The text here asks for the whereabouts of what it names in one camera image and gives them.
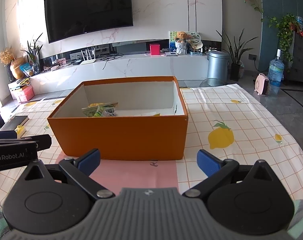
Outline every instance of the black notebook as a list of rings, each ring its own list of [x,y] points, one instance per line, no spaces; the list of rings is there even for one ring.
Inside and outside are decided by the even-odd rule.
[[[27,122],[28,116],[27,115],[14,115],[4,124],[0,131],[11,131],[17,128],[17,125],[24,125]]]

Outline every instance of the flat screen tv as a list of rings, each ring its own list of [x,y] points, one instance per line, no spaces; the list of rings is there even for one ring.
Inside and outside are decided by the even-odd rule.
[[[133,26],[131,0],[45,0],[49,43],[83,33]]]

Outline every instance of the gold vase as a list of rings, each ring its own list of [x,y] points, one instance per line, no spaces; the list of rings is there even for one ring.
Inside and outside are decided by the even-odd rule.
[[[19,57],[18,59],[14,60],[11,63],[10,70],[16,79],[21,79],[21,78],[25,77],[25,74],[20,69],[20,66],[25,63],[26,63],[26,61],[23,57]]]

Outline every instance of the cable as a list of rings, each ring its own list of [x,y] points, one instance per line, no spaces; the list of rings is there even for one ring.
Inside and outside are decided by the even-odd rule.
[[[267,69],[263,70],[263,71],[260,71],[260,70],[258,70],[258,69],[256,68],[256,70],[259,71],[259,72],[265,72],[265,71],[267,71],[268,69],[269,69],[269,67],[268,67]]]
[[[104,70],[104,68],[106,67],[106,64],[107,64],[108,61],[114,60],[114,59],[118,59],[118,58],[122,57],[123,55],[124,54],[122,54],[122,53],[110,53],[108,55],[101,55],[100,56],[101,58],[99,60],[106,61],[106,63],[104,65],[104,67],[102,68],[102,70]]]

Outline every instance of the marble cabinet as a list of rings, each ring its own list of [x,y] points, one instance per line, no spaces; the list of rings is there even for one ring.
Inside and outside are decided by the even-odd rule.
[[[86,80],[175,76],[178,80],[203,80],[207,77],[207,56],[178,57],[128,55],[108,62],[97,60],[85,65],[69,65],[30,78],[34,94],[74,89]]]

